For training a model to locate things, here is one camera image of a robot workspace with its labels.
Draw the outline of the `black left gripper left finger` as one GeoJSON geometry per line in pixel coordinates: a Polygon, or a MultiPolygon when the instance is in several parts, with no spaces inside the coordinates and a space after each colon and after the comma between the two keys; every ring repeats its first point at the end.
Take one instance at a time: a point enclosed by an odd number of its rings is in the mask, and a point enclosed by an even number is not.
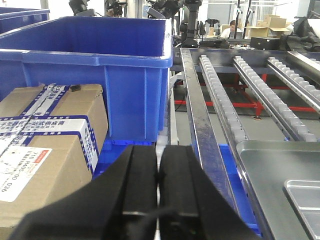
{"type": "Polygon", "coordinates": [[[130,145],[104,173],[46,207],[28,213],[12,240],[152,240],[157,219],[157,156],[130,145]]]}

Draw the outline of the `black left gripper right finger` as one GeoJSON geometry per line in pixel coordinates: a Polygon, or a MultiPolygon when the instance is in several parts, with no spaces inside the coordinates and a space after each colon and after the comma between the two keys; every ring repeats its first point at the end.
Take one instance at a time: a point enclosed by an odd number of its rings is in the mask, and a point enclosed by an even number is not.
{"type": "Polygon", "coordinates": [[[159,169],[162,240],[258,240],[216,189],[190,146],[165,147],[159,169]]]}

